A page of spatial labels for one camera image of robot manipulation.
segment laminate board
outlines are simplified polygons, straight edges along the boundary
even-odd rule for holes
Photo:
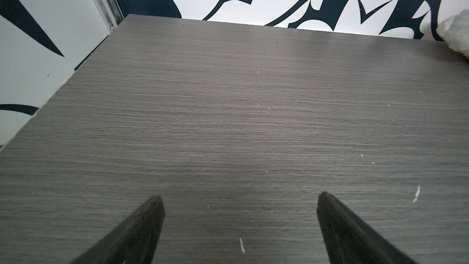
[[[467,263],[468,85],[443,43],[129,15],[0,153],[0,262],[70,262],[160,195],[154,263],[328,263],[329,191]]]

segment gray wood grain surface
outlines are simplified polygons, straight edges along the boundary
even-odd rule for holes
[[[155,263],[327,263],[327,190],[415,260],[467,263],[468,68],[443,43],[129,15],[0,153],[0,262],[67,263],[156,194]]]

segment white debris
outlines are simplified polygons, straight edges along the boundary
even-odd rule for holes
[[[469,9],[442,21],[438,25],[437,33],[449,48],[462,52],[469,58]]]
[[[243,247],[243,240],[241,238],[239,238],[239,243],[241,244],[241,251],[243,252],[243,254],[246,253],[246,250]]]
[[[414,203],[417,202],[417,198],[418,198],[418,195],[419,195],[419,194],[420,194],[420,186],[418,186],[417,191],[416,191],[416,193],[415,193],[415,198],[414,198],[414,200],[413,200],[412,202],[414,202]]]

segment white speck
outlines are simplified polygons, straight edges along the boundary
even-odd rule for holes
[[[246,250],[243,247],[243,240],[241,238],[239,238],[239,243],[241,244],[241,251],[243,252],[243,254],[246,253]]]
[[[418,198],[418,195],[419,195],[419,194],[420,194],[420,186],[418,186],[417,191],[416,191],[416,193],[415,193],[415,198],[414,198],[414,200],[413,200],[412,202],[414,202],[414,203],[417,202],[417,198]]]

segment white wall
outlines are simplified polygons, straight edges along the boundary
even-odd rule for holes
[[[19,0],[63,56],[0,16],[0,104],[43,106],[108,35],[92,0]],[[30,115],[0,110],[0,145]]]

